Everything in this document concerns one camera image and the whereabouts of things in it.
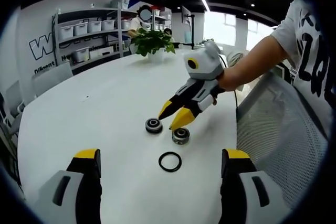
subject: person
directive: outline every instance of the person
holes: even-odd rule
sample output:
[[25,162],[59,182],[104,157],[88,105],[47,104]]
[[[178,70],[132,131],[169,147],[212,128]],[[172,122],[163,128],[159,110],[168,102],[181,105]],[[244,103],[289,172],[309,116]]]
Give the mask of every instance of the person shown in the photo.
[[270,36],[262,39],[245,57],[217,78],[219,86],[234,91],[249,83],[285,59],[297,70],[293,86],[307,101],[318,118],[321,133],[331,134],[332,71],[327,47],[311,8],[302,0],[293,0],[285,19]]
[[128,35],[131,38],[134,38],[138,35],[138,30],[143,28],[148,30],[150,28],[150,24],[147,23],[151,18],[151,8],[148,5],[143,5],[137,10],[137,16],[131,20],[130,28],[128,29]]
[[171,39],[170,39],[171,42],[175,42],[175,40],[173,38],[172,30],[170,28],[164,29],[163,32],[166,33],[166,34],[168,34],[169,36],[171,36]]

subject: plastic bin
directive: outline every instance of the plastic bin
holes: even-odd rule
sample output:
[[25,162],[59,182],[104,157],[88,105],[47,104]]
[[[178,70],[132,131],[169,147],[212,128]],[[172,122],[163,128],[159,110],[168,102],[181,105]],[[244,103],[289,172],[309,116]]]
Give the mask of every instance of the plastic bin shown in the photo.
[[76,50],[73,53],[73,56],[74,56],[73,58],[75,62],[77,63],[89,60],[90,59],[89,47],[84,47],[84,48]]
[[73,26],[64,26],[59,30],[59,40],[65,40],[74,36]]
[[99,51],[98,51],[98,49],[90,51],[90,60],[96,59],[98,57],[99,57]]
[[154,9],[153,13],[155,16],[159,16],[160,15],[160,10]]
[[114,29],[114,19],[110,19],[110,20],[104,20],[102,22],[102,30],[103,31],[107,31],[107,30],[113,30]]
[[92,21],[88,25],[89,33],[95,33],[101,31],[101,21]]
[[130,21],[129,20],[122,20],[121,21],[121,29],[129,29],[130,28]]
[[128,9],[130,0],[112,0],[110,2],[111,8],[120,8],[122,10]]
[[109,55],[113,52],[114,52],[113,46],[98,49],[98,55],[99,56]]
[[87,22],[76,24],[74,25],[73,28],[74,28],[73,30],[75,32],[75,36],[88,33],[88,23]]
[[171,12],[160,12],[160,16],[165,17],[169,20],[172,19],[172,13]]

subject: white flower pot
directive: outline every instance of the white flower pot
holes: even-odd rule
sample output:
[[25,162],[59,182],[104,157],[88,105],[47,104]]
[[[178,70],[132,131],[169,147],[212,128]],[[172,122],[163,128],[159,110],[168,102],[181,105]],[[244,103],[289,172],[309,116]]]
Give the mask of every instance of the white flower pot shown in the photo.
[[160,48],[155,54],[147,54],[147,57],[151,63],[162,63],[164,54],[164,48]]

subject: potted plant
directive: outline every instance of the potted plant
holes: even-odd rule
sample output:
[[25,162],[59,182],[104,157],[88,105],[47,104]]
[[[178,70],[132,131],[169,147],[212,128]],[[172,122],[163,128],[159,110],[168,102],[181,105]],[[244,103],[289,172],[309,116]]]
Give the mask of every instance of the potted plant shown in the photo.
[[131,40],[136,46],[136,54],[148,56],[151,62],[161,62],[164,51],[175,53],[174,45],[171,43],[171,36],[162,31],[138,30],[138,35]]

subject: white table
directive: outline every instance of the white table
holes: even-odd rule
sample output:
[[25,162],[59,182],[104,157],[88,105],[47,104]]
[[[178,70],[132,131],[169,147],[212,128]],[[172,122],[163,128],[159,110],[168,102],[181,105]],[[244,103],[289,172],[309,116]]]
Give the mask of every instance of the white table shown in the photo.
[[[18,140],[23,191],[34,202],[38,189],[65,170],[80,150],[101,150],[102,223],[218,223],[223,148],[236,147],[236,103],[232,92],[218,97],[187,126],[188,144],[173,143],[169,125],[151,135],[145,121],[188,79],[182,54],[153,65],[138,55],[87,70],[50,89],[24,111]],[[158,165],[172,151],[182,167],[167,173]],[[170,167],[175,160],[165,158]]]

